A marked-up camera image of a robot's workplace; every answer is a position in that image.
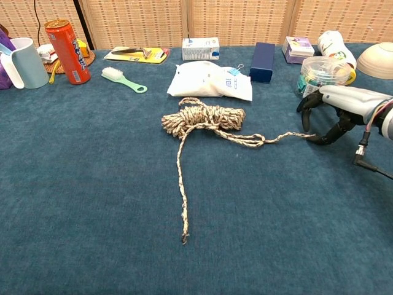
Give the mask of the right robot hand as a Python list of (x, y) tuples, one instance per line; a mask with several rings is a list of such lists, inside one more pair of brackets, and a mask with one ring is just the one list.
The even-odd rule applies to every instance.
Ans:
[(310, 128), (311, 110), (321, 104), (335, 108), (339, 121), (324, 135), (314, 135), (308, 141), (317, 145), (334, 143), (356, 125), (371, 123), (379, 134), (392, 139), (392, 96), (371, 90), (343, 85), (325, 85), (305, 96), (297, 107), (302, 114), (304, 131)]

